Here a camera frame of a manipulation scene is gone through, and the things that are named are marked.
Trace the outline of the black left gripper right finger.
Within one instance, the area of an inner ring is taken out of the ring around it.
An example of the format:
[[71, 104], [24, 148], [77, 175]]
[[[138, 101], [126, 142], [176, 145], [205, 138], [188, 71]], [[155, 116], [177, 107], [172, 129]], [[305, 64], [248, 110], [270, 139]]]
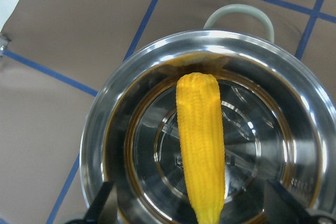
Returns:
[[275, 180], [264, 187], [264, 213], [269, 223], [310, 223], [305, 208]]

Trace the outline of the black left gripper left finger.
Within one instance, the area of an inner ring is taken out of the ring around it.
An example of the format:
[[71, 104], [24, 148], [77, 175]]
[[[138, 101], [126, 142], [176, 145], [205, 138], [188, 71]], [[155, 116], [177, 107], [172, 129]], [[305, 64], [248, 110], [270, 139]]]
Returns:
[[118, 212], [117, 186], [103, 182], [96, 197], [84, 215], [84, 223], [116, 223]]

